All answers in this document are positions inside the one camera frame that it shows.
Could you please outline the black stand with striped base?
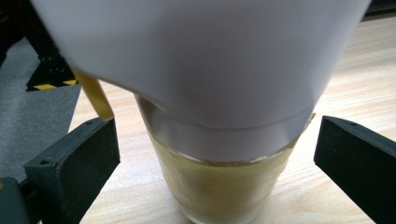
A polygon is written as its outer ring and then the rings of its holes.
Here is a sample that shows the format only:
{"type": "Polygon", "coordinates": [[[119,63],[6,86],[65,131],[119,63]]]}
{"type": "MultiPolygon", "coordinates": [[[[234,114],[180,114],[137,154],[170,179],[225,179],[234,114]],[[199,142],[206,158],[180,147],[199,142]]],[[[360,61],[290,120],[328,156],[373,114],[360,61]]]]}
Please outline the black stand with striped base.
{"type": "Polygon", "coordinates": [[[28,91],[43,91],[78,83],[61,56],[30,0],[16,0],[21,9],[22,30],[35,50],[39,65],[27,83],[28,91]]]}

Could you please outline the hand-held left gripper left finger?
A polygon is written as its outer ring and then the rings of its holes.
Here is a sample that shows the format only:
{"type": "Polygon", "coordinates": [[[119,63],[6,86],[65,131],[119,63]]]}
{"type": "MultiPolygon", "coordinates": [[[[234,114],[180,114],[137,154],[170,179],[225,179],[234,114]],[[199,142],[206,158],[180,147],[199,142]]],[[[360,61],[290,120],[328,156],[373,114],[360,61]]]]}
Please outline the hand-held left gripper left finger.
{"type": "Polygon", "coordinates": [[[24,164],[43,202],[43,224],[78,224],[120,163],[113,119],[79,125],[24,164]]]}

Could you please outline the glass jar with white lid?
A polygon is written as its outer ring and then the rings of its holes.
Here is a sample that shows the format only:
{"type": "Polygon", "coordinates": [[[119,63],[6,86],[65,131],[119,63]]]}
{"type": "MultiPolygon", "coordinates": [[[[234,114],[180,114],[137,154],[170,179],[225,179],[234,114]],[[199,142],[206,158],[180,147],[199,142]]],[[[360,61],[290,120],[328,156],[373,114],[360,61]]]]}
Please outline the glass jar with white lid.
{"type": "Polygon", "coordinates": [[[68,65],[131,91],[198,224],[247,224],[371,0],[31,0],[68,65]]]}

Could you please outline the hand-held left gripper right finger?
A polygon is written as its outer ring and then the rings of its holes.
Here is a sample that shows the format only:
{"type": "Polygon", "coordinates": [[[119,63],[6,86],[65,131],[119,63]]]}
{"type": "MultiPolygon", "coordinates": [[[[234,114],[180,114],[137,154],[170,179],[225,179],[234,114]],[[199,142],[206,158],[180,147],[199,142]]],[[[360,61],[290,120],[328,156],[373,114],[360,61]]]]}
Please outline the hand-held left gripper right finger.
{"type": "Polygon", "coordinates": [[[372,221],[396,224],[396,142],[324,116],[314,162],[372,221]]]}

